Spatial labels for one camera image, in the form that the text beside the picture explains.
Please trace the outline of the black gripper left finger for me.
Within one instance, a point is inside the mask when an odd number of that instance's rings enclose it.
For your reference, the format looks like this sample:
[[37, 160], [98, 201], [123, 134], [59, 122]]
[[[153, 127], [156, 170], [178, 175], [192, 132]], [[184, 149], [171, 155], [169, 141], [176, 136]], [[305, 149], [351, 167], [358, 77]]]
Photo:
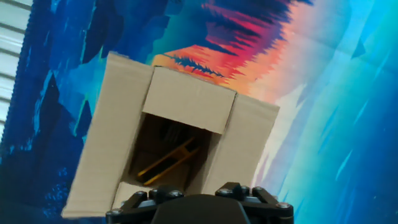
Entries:
[[120, 208], [106, 212], [106, 223], [144, 223], [151, 221], [157, 209], [165, 202], [184, 197], [184, 193], [171, 185], [161, 185], [150, 191], [138, 191]]

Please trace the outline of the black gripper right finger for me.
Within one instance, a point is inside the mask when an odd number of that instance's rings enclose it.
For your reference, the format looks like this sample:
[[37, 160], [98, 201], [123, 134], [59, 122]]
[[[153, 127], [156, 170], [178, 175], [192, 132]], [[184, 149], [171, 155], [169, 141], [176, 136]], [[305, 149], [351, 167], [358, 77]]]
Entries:
[[227, 182], [215, 196], [237, 202], [240, 213], [248, 218], [248, 223], [294, 224], [294, 207], [280, 202], [262, 187], [250, 188], [237, 182]]

